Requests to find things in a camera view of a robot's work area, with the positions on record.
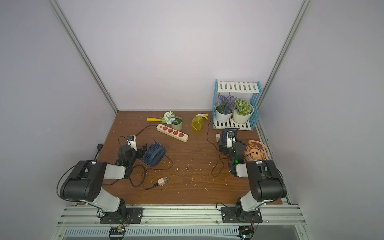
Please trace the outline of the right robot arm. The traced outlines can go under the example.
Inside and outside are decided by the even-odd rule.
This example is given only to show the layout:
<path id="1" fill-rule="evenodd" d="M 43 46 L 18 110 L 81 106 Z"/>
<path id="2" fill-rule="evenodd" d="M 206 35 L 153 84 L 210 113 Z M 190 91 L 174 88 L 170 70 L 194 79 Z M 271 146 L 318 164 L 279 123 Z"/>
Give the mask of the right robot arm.
<path id="1" fill-rule="evenodd" d="M 229 157 L 230 173 L 248 179 L 250 190 L 233 207 L 221 208 L 223 223 L 261 223 L 261 206 L 283 199 L 287 188 L 282 174 L 269 159 L 268 147 L 260 141 L 247 144 L 237 137 L 239 129 L 224 129 L 219 150 Z"/>

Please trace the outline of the beige red power strip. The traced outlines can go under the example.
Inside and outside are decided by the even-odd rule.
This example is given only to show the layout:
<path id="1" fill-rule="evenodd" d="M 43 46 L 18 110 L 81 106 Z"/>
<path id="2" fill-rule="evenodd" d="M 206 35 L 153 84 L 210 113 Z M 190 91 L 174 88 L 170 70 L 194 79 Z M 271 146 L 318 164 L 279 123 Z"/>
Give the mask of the beige red power strip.
<path id="1" fill-rule="evenodd" d="M 156 128 L 157 128 L 157 131 L 159 131 L 160 133 L 163 133 L 167 136 L 180 140 L 184 143 L 186 143 L 189 139 L 189 136 L 187 134 L 177 131 L 175 129 L 172 129 L 170 127 L 167 127 L 163 124 L 158 124 Z"/>

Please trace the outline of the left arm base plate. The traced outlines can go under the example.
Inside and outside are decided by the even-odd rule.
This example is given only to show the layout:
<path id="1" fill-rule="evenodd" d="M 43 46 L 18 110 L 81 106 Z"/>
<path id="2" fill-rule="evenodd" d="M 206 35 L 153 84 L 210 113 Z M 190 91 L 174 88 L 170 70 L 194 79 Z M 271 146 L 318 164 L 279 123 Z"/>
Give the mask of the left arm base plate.
<path id="1" fill-rule="evenodd" d="M 140 224 L 144 208 L 126 208 L 113 213 L 102 213 L 101 224 Z"/>

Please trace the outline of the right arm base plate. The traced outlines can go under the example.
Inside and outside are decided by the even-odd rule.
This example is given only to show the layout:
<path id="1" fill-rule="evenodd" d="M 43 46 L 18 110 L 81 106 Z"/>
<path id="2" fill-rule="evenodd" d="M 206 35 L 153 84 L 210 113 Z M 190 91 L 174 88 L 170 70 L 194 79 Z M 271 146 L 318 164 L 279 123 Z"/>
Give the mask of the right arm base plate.
<path id="1" fill-rule="evenodd" d="M 222 221 L 226 224 L 257 224 L 263 222 L 263 217 L 261 215 L 260 210 L 245 212 L 240 208 L 221 207 L 220 211 Z"/>

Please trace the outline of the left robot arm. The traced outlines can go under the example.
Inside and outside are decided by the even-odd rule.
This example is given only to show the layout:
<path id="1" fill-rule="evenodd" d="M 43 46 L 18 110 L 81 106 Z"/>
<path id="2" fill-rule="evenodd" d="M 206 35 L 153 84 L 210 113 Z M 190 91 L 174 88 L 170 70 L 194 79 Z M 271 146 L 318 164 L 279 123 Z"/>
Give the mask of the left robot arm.
<path id="1" fill-rule="evenodd" d="M 104 180 L 129 179 L 138 158 L 148 150 L 145 144 L 138 148 L 136 136 L 131 136 L 130 144 L 121 146 L 115 165 L 107 162 L 79 161 L 65 172 L 67 178 L 57 184 L 57 195 L 68 202 L 82 202 L 99 210 L 97 217 L 101 224 L 123 224 L 129 221 L 131 214 L 125 200 L 110 194 L 103 188 Z"/>

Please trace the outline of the pink USB plug adapter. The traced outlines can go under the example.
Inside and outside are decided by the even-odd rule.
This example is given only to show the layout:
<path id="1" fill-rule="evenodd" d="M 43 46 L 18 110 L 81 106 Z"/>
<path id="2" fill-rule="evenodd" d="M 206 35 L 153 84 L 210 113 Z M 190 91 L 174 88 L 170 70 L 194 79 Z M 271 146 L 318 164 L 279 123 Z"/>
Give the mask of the pink USB plug adapter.
<path id="1" fill-rule="evenodd" d="M 167 184 L 169 180 L 170 179 L 168 177 L 163 177 L 163 178 L 158 180 L 158 184 L 159 184 L 159 186 L 163 186 L 163 185 Z"/>

